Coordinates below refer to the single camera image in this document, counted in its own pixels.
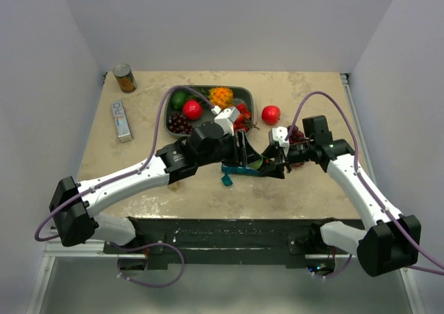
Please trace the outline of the green pill bottle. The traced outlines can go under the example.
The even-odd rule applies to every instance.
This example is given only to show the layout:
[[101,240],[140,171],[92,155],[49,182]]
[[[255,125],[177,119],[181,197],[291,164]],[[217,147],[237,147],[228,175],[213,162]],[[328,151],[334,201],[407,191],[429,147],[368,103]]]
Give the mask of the green pill bottle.
[[268,163],[267,158],[260,157],[257,161],[251,163],[248,167],[258,172],[261,172],[265,168],[267,163]]

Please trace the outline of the teal weekly pill organizer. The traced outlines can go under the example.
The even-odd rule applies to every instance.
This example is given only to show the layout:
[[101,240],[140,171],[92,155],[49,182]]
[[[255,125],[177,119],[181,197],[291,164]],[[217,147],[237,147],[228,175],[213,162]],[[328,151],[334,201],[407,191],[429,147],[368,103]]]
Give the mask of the teal weekly pill organizer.
[[226,175],[237,174],[237,175],[249,175],[255,177],[258,177],[260,174],[258,170],[255,170],[247,166],[226,166],[224,164],[221,166],[221,172]]

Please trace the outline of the detached teal pill compartment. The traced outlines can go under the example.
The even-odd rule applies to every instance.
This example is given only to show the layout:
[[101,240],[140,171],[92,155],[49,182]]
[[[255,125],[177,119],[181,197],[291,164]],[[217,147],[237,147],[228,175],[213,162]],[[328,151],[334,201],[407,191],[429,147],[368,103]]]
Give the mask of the detached teal pill compartment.
[[225,174],[222,178],[221,181],[223,183],[224,186],[232,186],[233,185],[233,181],[231,180],[231,177],[229,174]]

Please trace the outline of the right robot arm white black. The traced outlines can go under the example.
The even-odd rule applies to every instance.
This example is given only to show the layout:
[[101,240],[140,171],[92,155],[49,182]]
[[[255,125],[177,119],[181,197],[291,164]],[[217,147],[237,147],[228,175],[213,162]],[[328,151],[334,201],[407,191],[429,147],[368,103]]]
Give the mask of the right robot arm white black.
[[325,116],[302,121],[307,140],[292,144],[286,127],[270,129],[268,151],[276,152],[286,166],[318,164],[343,190],[357,210],[363,229],[338,220],[323,220],[309,236],[310,248],[319,254],[336,247],[358,258],[371,277],[414,265],[418,261],[421,224],[394,207],[360,166],[357,150],[343,139],[335,140]]

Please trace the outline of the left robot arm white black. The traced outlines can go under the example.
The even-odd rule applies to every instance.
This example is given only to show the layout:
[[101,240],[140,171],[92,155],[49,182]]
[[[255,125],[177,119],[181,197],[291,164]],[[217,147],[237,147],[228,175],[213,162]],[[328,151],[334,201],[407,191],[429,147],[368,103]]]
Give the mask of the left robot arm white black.
[[95,238],[116,243],[128,253],[140,251],[144,237],[137,232],[135,222],[108,216],[104,210],[142,191],[191,177],[202,166],[217,163],[245,166],[250,162],[247,143],[244,130],[229,134],[220,125],[206,122],[139,165],[101,179],[84,182],[75,182],[72,177],[61,179],[49,209],[62,245],[73,247]]

